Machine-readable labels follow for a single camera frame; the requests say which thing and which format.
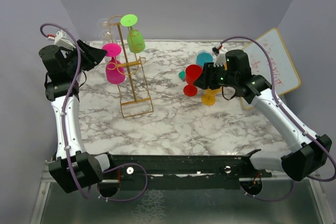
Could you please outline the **red wine glass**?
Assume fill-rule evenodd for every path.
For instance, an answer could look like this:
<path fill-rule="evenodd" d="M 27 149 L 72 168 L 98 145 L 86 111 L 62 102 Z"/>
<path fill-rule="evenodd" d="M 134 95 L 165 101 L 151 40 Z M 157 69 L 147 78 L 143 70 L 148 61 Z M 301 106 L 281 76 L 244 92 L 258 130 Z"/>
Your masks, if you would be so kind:
<path fill-rule="evenodd" d="M 189 65 L 185 70 L 185 80 L 187 85 L 184 87 L 183 92 L 188 97 L 193 97 L 197 94 L 197 87 L 194 81 L 201 75 L 203 69 L 198 65 Z"/>

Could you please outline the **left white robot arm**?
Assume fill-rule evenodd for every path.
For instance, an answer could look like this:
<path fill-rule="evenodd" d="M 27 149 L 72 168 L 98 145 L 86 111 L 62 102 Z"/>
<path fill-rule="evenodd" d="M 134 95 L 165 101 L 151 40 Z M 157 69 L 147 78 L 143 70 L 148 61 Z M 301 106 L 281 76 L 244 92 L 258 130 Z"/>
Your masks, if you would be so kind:
<path fill-rule="evenodd" d="M 71 193 L 115 175 L 116 166 L 108 153 L 89 154 L 83 144 L 79 126 L 79 83 L 77 70 L 89 71 L 107 54 L 77 40 L 78 48 L 49 45 L 39 51 L 47 69 L 45 95 L 51 102 L 57 126 L 55 161 L 48 165 L 49 173 L 58 185 Z"/>

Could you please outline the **blue wine glass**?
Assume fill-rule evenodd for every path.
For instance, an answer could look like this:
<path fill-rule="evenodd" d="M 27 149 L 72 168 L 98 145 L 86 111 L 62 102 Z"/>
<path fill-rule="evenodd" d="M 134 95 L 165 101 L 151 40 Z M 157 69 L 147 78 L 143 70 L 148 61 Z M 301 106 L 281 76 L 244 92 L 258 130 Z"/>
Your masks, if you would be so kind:
<path fill-rule="evenodd" d="M 196 64 L 201 68 L 204 67 L 205 63 L 213 62 L 213 56 L 210 53 L 202 52 L 196 57 Z"/>

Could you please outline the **orange wine glass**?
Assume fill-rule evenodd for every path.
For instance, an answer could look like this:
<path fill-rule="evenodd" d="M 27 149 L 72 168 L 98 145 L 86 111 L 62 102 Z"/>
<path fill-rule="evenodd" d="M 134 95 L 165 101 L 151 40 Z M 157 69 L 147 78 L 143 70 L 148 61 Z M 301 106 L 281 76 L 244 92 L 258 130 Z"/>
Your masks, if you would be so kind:
<path fill-rule="evenodd" d="M 206 106 L 212 106 L 216 102 L 215 96 L 219 93 L 221 93 L 221 88 L 219 89 L 206 89 L 205 93 L 202 95 L 201 101 Z"/>

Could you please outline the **gold wire glass rack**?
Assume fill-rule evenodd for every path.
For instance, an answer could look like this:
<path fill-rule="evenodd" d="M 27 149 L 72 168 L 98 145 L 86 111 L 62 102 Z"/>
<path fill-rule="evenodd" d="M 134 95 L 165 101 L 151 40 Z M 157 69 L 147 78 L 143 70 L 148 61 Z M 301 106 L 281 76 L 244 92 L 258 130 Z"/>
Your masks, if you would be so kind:
<path fill-rule="evenodd" d="M 125 80 L 115 85 L 119 91 L 121 114 L 124 118 L 129 118 L 152 113 L 154 107 L 143 69 L 146 58 L 130 51 L 127 42 L 129 30 L 120 23 L 123 16 L 115 15 L 108 18 L 110 27 L 107 30 L 113 33 L 113 41 L 104 41 L 104 45 L 116 43 L 121 47 L 121 53 L 117 56 L 117 60 L 121 63 L 117 67 L 124 68 Z"/>

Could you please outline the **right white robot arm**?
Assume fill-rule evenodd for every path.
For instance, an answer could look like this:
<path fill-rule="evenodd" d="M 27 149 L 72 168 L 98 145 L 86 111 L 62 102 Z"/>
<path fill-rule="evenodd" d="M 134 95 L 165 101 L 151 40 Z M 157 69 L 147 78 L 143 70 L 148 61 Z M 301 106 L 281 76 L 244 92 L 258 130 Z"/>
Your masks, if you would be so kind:
<path fill-rule="evenodd" d="M 194 85 L 203 90 L 233 88 L 235 96 L 261 112 L 289 146 L 287 154 L 265 151 L 251 154 L 249 160 L 241 164 L 246 177 L 254 177 L 260 170 L 267 169 L 285 172 L 293 180 L 301 181 L 326 163 L 331 139 L 305 126 L 265 77 L 252 74 L 248 55 L 243 50 L 228 51 L 218 56 L 216 62 L 205 63 Z"/>

